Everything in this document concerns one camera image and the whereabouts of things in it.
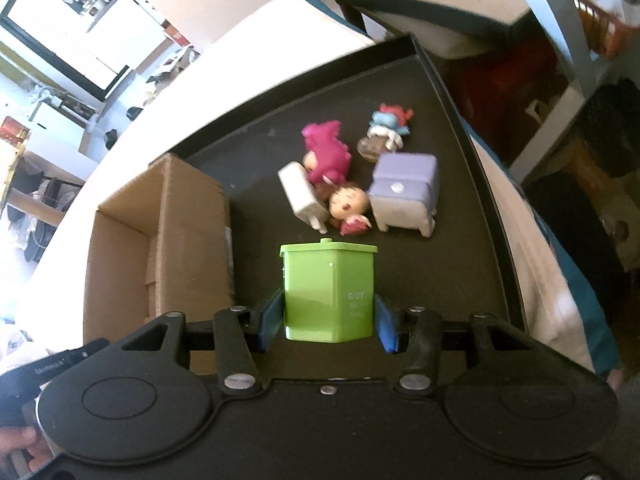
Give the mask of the person's left hand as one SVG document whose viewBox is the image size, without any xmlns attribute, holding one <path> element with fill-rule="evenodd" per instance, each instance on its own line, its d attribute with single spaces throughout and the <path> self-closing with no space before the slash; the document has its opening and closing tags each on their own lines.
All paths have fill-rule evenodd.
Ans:
<svg viewBox="0 0 640 480">
<path fill-rule="evenodd" d="M 46 439 L 33 426 L 2 427 L 0 448 L 2 457 L 25 451 L 29 455 L 27 465 L 30 472 L 40 469 L 52 457 Z"/>
</svg>

